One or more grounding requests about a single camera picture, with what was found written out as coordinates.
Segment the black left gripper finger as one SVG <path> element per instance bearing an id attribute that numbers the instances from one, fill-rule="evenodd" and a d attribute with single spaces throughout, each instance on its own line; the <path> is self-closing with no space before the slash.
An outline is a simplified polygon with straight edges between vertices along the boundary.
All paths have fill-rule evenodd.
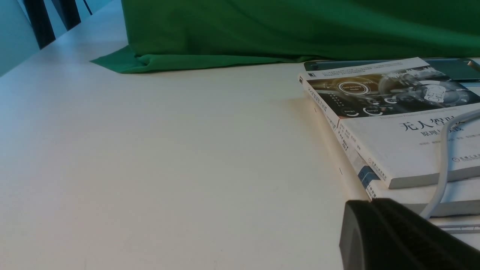
<path id="1" fill-rule="evenodd" d="M 391 199 L 349 200 L 339 249 L 345 270 L 478 270 L 479 250 Z"/>

